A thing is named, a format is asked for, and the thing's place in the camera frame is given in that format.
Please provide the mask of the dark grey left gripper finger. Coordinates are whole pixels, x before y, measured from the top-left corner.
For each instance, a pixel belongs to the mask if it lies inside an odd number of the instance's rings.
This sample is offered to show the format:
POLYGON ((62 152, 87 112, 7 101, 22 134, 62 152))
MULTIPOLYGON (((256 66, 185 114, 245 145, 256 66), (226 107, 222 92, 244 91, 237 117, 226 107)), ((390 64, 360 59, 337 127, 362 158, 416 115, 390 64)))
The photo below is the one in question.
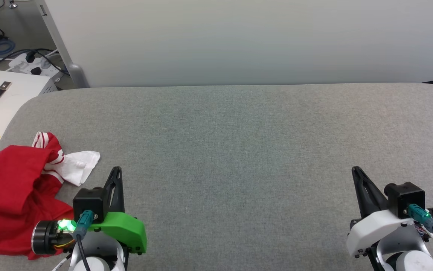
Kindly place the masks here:
POLYGON ((121 212, 125 213, 125 198, 122 185, 122 168, 112 168, 108 179, 103 187, 104 213, 121 212))

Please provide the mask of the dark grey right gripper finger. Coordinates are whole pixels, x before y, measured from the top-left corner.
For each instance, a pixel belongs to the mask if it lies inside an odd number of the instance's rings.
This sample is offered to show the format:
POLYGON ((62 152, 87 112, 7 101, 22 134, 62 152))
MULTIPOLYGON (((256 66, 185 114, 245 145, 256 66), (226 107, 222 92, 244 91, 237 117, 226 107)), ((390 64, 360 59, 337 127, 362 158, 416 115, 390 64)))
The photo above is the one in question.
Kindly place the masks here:
POLYGON ((374 212, 387 210, 387 199, 380 189, 366 175, 362 168, 351 168, 354 187, 361 218, 364 219, 374 212))

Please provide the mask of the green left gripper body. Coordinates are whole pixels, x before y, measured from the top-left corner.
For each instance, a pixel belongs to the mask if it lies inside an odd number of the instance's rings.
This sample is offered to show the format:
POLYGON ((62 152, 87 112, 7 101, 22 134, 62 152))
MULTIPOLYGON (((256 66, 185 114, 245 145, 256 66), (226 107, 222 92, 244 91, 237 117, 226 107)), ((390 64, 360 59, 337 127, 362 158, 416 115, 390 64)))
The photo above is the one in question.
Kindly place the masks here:
POLYGON ((145 225, 129 214, 108 212, 103 222, 93 223, 88 231, 97 229, 131 248, 131 253, 146 253, 148 240, 145 225))

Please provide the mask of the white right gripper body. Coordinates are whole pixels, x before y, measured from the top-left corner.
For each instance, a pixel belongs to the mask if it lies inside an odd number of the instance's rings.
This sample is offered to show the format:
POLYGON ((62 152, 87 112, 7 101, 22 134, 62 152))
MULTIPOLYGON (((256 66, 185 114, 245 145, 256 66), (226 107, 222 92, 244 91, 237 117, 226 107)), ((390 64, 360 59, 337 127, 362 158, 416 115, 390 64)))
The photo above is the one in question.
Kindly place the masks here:
POLYGON ((377 244, 377 257, 404 251, 425 251, 411 218, 399 219, 389 210, 374 212, 356 223, 347 236, 347 251, 352 257, 364 254, 377 244))

